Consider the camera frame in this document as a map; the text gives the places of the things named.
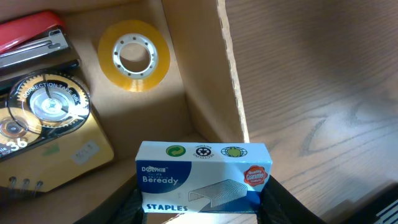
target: red stapler handle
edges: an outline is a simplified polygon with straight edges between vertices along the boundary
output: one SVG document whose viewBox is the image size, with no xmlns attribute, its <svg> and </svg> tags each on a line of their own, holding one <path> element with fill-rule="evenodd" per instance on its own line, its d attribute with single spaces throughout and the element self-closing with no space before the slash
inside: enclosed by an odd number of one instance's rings
<svg viewBox="0 0 398 224">
<path fill-rule="evenodd" d="M 0 24 L 0 54 L 54 27 L 65 28 L 54 12 L 44 11 Z"/>
</svg>

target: wooden table surface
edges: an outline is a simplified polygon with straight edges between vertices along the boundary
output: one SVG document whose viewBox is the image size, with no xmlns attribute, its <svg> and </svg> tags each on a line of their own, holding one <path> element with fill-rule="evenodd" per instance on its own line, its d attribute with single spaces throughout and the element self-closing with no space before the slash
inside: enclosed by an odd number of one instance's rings
<svg viewBox="0 0 398 224">
<path fill-rule="evenodd" d="M 251 142 L 266 143 L 272 175 L 332 223 L 398 182 L 398 2 L 226 7 Z"/>
</svg>

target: blue and white box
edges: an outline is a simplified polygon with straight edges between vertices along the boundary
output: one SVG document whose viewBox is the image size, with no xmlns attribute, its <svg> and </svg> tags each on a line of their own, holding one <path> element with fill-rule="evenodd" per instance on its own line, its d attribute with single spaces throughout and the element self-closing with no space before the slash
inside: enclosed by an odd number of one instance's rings
<svg viewBox="0 0 398 224">
<path fill-rule="evenodd" d="M 145 212 L 254 213 L 272 160 L 262 143 L 144 141 L 136 165 Z"/>
</svg>

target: red quality seal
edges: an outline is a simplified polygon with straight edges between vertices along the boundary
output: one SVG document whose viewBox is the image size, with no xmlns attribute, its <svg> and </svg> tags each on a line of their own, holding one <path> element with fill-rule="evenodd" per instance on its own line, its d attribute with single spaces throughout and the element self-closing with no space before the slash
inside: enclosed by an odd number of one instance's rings
<svg viewBox="0 0 398 224">
<path fill-rule="evenodd" d="M 263 184 L 267 177 L 268 174 L 263 167 L 251 166 L 250 169 L 244 173 L 244 182 L 254 187 Z"/>
</svg>

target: clear adhesive tape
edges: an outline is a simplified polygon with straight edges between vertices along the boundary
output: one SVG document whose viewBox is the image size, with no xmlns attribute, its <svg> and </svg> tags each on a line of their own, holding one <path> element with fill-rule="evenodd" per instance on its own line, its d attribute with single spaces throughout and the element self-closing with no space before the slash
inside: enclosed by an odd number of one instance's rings
<svg viewBox="0 0 398 224">
<path fill-rule="evenodd" d="M 127 44 L 139 44 L 149 54 L 142 70 L 130 70 L 122 64 L 121 50 Z M 154 27 L 142 21 L 121 21 L 108 27 L 98 46 L 98 60 L 106 77 L 129 91 L 146 91 L 158 85 L 170 66 L 167 43 Z"/>
</svg>

